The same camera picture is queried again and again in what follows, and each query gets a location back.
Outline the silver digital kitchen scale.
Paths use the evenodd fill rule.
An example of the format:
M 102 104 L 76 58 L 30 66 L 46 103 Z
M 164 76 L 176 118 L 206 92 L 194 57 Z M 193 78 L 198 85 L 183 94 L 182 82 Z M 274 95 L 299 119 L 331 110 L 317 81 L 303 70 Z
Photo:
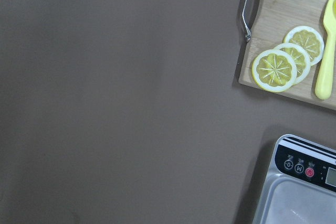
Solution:
M 292 134 L 277 139 L 253 223 L 335 223 L 335 150 Z

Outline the lemon slice middle of stack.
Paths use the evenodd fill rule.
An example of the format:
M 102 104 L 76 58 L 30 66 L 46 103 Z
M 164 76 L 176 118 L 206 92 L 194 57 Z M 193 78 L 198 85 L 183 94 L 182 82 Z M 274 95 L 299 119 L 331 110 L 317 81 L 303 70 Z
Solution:
M 311 64 L 309 54 L 301 46 L 286 42 L 277 45 L 274 49 L 282 50 L 289 54 L 294 60 L 297 68 L 297 77 L 294 81 L 294 85 L 303 81 L 310 72 Z

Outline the lemon slice stack inner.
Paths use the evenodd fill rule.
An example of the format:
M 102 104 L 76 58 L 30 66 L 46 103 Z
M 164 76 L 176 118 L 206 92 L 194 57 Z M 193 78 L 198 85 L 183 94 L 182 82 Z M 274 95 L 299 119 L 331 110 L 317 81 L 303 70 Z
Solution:
M 324 41 L 319 32 L 309 26 L 297 26 L 287 32 L 283 41 L 291 42 L 301 46 L 310 57 L 310 64 L 312 66 L 319 63 L 324 52 Z

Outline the bamboo cutting board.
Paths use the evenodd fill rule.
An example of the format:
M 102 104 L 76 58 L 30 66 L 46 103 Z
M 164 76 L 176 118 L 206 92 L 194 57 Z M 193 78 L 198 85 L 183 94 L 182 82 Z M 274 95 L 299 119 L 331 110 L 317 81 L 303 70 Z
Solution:
M 256 19 L 245 25 L 247 44 L 241 84 L 335 109 L 335 84 L 315 90 L 319 70 L 335 77 L 335 60 L 323 25 L 333 0 L 259 0 Z

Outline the yellow plastic knife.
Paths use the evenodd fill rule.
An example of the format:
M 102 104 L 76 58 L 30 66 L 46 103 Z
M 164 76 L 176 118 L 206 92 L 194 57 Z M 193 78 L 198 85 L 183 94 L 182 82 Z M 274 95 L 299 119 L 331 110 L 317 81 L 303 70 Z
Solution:
M 321 100 L 331 96 L 335 58 L 335 0 L 328 0 L 323 16 L 323 26 L 327 33 L 323 57 L 316 80 L 315 94 Z

